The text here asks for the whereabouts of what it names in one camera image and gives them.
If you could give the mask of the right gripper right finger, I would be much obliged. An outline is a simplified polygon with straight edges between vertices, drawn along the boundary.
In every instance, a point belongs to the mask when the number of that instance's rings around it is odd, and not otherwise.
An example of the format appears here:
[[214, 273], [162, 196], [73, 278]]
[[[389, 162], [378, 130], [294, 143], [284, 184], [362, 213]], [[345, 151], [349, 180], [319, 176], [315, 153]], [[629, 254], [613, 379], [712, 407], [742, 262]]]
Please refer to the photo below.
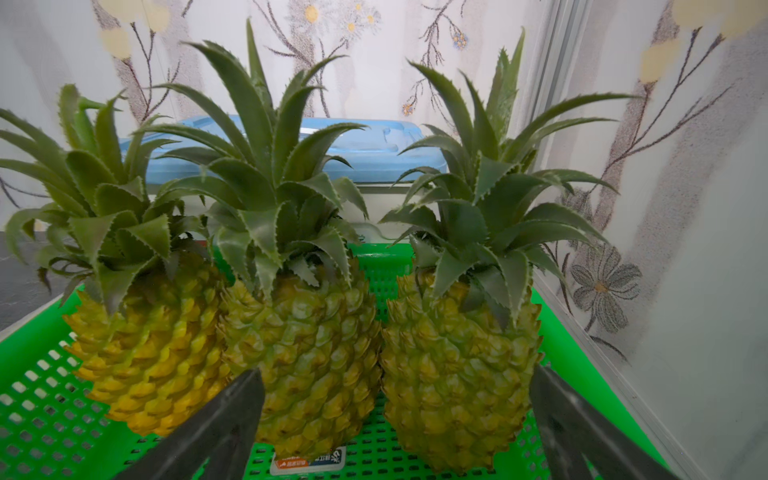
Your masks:
[[537, 365], [530, 399], [554, 479], [674, 479], [551, 368]]

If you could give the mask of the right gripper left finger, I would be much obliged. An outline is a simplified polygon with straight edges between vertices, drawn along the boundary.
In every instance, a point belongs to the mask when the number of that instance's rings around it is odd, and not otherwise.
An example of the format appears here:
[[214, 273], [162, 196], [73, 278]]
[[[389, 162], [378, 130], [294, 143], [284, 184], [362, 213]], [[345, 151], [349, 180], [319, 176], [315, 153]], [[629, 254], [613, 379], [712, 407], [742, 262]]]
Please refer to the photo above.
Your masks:
[[241, 479], [261, 422], [266, 390], [261, 371], [240, 374], [117, 479]]

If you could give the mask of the pineapple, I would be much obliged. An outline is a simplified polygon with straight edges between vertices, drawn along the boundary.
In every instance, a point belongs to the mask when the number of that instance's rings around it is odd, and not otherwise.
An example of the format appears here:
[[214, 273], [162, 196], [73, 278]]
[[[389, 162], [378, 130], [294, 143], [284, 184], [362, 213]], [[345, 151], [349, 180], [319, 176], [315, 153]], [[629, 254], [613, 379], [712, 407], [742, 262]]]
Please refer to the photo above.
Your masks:
[[499, 54], [487, 97], [420, 67], [455, 130], [433, 128], [419, 146], [440, 150], [447, 167], [412, 169], [402, 205], [385, 216], [405, 226], [413, 267], [388, 303], [384, 415], [402, 449], [438, 474], [490, 469], [514, 442], [541, 360], [533, 275], [558, 270], [545, 245], [602, 240], [574, 209], [540, 201], [597, 178], [532, 167], [540, 142], [572, 126], [566, 113], [598, 96], [562, 101], [510, 136], [521, 60], [521, 48]]
[[67, 280], [79, 300], [65, 316], [77, 376], [111, 420], [146, 436], [171, 434], [224, 389], [229, 370], [218, 331], [224, 278], [196, 235], [203, 222], [179, 198], [151, 197], [146, 174], [158, 143], [137, 131], [122, 146], [114, 100], [95, 102], [63, 86], [59, 143], [10, 110], [2, 139], [25, 153], [1, 166], [40, 182], [49, 200], [13, 213], [8, 250], [37, 224], [45, 243], [37, 275]]
[[172, 156], [200, 172], [165, 183], [157, 200], [212, 200], [208, 242], [235, 277], [223, 291], [224, 360], [233, 377], [261, 373], [266, 396], [256, 441], [272, 446], [278, 460], [313, 461], [360, 432], [382, 376], [376, 301], [350, 250], [357, 234], [341, 215], [345, 203], [359, 209], [366, 203], [352, 181], [325, 171], [330, 147], [356, 124], [301, 134], [318, 66], [298, 72], [274, 101], [255, 46], [246, 62], [212, 41], [196, 48], [235, 113], [192, 87], [173, 85], [220, 133], [159, 126], [191, 141]]

